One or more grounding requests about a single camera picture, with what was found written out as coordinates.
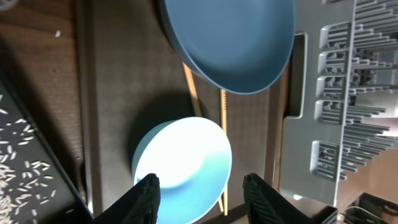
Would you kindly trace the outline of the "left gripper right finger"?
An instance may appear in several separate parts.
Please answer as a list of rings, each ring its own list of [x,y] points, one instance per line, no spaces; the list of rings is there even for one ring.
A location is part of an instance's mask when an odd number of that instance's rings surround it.
[[[249,224],[313,223],[255,173],[244,177],[243,190]]]

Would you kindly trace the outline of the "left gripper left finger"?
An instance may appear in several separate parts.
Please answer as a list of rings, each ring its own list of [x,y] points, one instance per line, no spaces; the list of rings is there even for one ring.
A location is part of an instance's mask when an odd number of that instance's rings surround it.
[[[93,219],[94,224],[156,224],[160,205],[160,182],[147,174],[107,210]]]

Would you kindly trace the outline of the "light blue bowl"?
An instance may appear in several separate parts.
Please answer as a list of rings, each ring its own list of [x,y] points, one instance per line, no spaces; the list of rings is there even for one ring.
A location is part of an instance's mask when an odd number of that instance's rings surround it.
[[[227,135],[201,117],[167,121],[147,132],[132,157],[133,181],[160,182],[158,223],[194,223],[221,198],[232,168]]]

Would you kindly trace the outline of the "rice pile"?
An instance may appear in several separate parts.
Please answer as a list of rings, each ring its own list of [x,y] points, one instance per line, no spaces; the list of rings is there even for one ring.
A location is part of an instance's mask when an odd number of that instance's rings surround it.
[[[1,223],[58,223],[73,203],[1,45]]]

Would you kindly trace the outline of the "wooden chopstick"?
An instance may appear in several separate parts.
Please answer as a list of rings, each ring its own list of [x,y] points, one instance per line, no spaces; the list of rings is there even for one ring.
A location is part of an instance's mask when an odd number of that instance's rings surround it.
[[[192,102],[192,106],[193,106],[193,110],[194,110],[195,116],[202,116],[201,108],[200,108],[200,102],[199,102],[199,99],[198,99],[197,90],[196,90],[195,82],[194,82],[194,79],[193,79],[192,71],[183,62],[182,62],[182,67],[183,67],[183,72],[185,74],[185,79],[186,79],[186,82],[187,82],[187,86],[188,86],[188,90],[189,90],[189,94],[190,94],[190,98],[191,98],[191,102]],[[218,199],[218,205],[220,207],[220,211],[223,212],[223,214],[224,214],[223,194]]]
[[[221,127],[225,134],[227,134],[227,115],[226,115],[226,91],[220,90],[220,112],[221,112]],[[228,215],[228,185],[226,185],[223,194],[224,216]]]

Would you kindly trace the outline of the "dark blue plate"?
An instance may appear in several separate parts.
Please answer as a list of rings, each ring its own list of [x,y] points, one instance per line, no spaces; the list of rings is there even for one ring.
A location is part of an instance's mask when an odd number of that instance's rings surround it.
[[[290,58],[294,0],[161,0],[165,35],[181,60],[220,89],[268,89]]]

